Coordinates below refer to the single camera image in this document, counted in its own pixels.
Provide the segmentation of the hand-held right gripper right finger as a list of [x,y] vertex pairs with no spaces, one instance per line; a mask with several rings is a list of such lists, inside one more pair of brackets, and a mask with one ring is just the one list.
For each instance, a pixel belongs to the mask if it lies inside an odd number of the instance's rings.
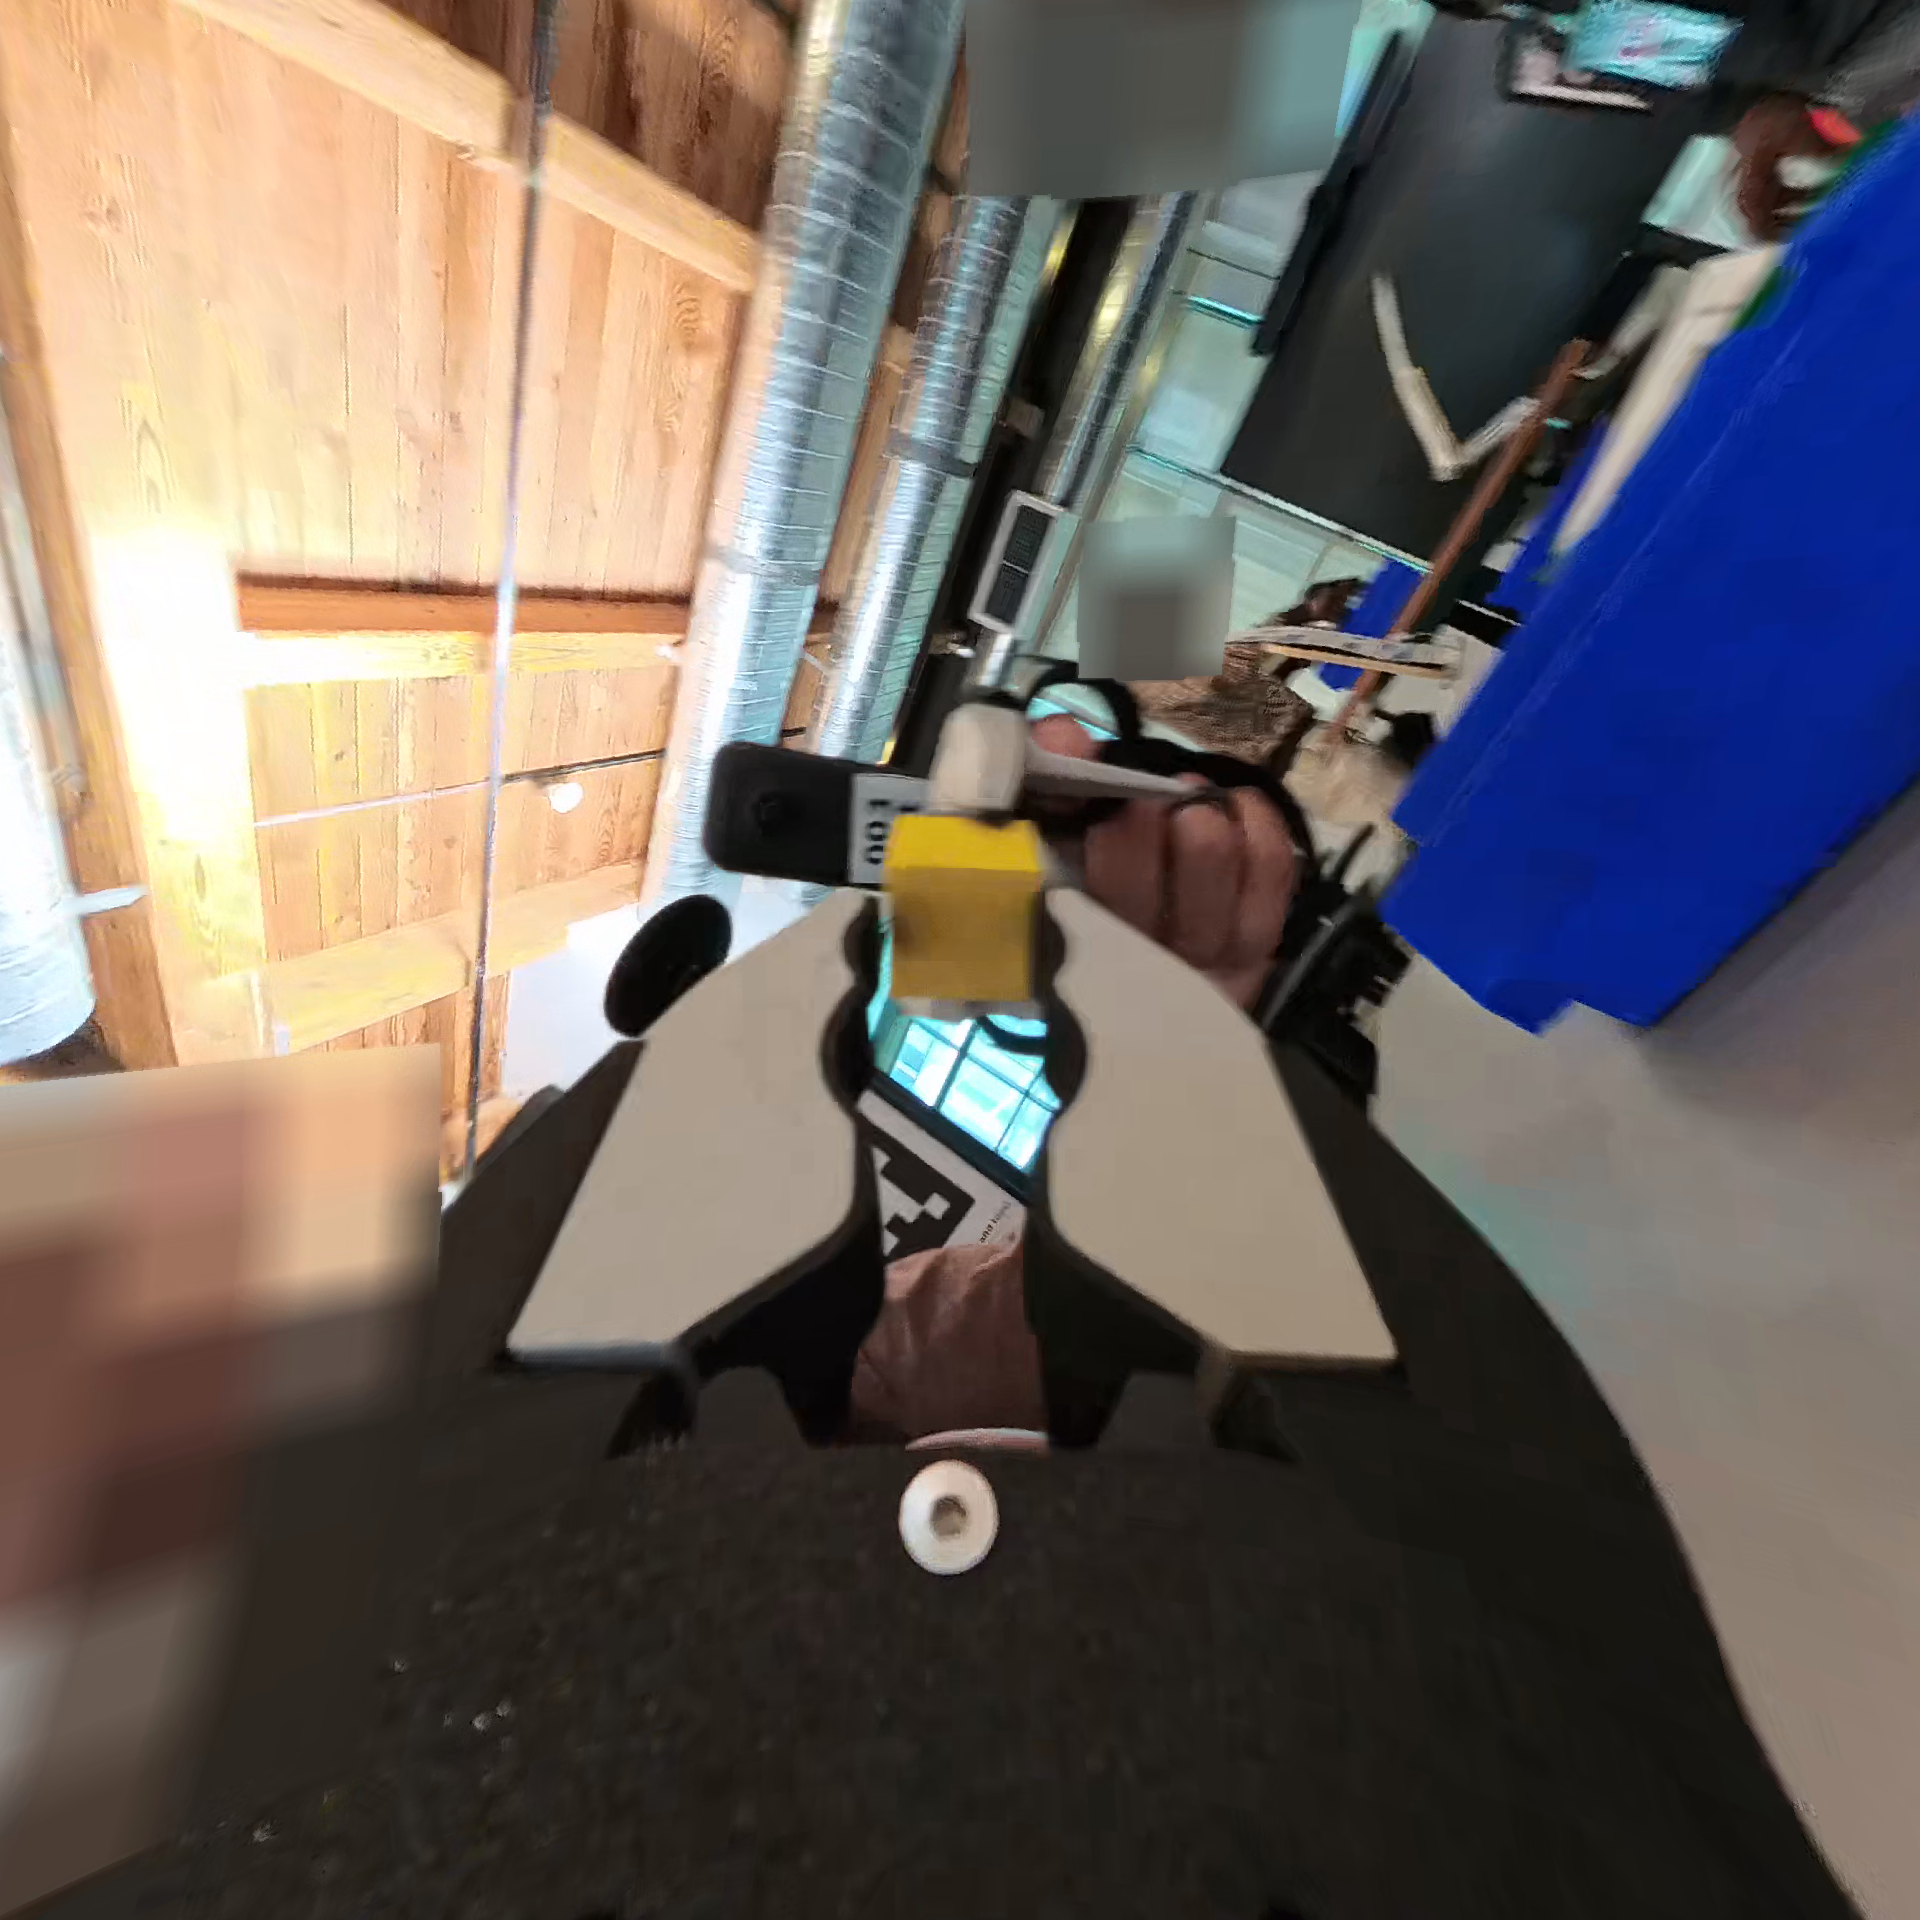
[[1048,892],[1060,1111],[1025,1226],[1025,1304],[1067,1378],[1387,1370],[1382,1310],[1267,1042],[1202,972],[1084,892]]

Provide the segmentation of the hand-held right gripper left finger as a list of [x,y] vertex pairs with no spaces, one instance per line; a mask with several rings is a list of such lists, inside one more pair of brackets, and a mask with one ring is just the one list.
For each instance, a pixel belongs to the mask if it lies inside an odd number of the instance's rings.
[[510,1356],[851,1386],[882,1293],[857,1112],[878,945],[875,902],[822,902],[648,1023]]

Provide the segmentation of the yellow wooden block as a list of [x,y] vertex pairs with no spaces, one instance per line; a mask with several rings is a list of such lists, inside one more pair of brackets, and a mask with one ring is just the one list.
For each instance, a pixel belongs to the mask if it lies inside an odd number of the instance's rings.
[[903,814],[882,860],[890,996],[933,1018],[1035,1001],[1046,844],[1035,822]]

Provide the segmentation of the blue plastic bin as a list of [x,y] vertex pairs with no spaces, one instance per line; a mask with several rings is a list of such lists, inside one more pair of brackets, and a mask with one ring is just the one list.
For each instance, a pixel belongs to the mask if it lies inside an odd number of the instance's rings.
[[1653,1026],[1917,768],[1917,128],[1877,133],[1398,803],[1382,923],[1482,1010]]

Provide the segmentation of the grey desk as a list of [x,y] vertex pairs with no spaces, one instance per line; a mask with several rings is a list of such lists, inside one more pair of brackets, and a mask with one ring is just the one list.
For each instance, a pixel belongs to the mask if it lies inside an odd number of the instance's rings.
[[1653,1033],[1529,1037],[1416,962],[1378,1122],[1597,1378],[1868,1915],[1915,1915],[1915,841]]

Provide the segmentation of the person's left hand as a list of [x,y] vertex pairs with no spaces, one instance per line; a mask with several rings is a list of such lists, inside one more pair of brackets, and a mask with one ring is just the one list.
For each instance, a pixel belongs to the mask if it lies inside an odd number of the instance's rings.
[[1128,801],[1088,828],[1082,886],[1111,913],[1253,1010],[1276,972],[1306,860],[1258,786],[1188,803]]

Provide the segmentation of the black round pole weight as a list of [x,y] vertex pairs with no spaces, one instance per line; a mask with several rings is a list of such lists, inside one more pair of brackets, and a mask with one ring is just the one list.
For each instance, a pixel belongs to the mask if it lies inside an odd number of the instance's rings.
[[731,958],[734,923],[713,896],[663,904],[619,950],[603,1013],[624,1040],[641,1040],[663,1013]]

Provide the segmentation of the large tag board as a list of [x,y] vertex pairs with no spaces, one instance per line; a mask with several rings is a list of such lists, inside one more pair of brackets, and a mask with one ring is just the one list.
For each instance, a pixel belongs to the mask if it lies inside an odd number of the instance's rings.
[[875,1072],[857,1128],[875,1166],[885,1260],[1021,1237],[1033,1171],[1059,1099],[1040,1064],[1040,1026],[1014,1042],[984,1021],[936,1021],[878,1004]]

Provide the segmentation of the person's brown clothing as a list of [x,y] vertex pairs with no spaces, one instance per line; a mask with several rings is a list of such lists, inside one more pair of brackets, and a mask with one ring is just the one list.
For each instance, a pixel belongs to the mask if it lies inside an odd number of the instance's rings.
[[888,1262],[875,1325],[853,1359],[847,1436],[923,1443],[943,1433],[1046,1433],[1021,1240]]

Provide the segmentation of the black monitor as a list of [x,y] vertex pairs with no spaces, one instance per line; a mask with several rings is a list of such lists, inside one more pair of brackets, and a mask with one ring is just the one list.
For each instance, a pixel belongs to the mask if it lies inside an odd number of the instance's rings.
[[1703,94],[1649,111],[1515,101],[1500,23],[1428,25],[1369,162],[1306,270],[1217,473],[1403,557],[1475,486],[1437,480],[1393,390],[1373,283],[1456,437],[1529,399],[1581,336],[1691,133]]

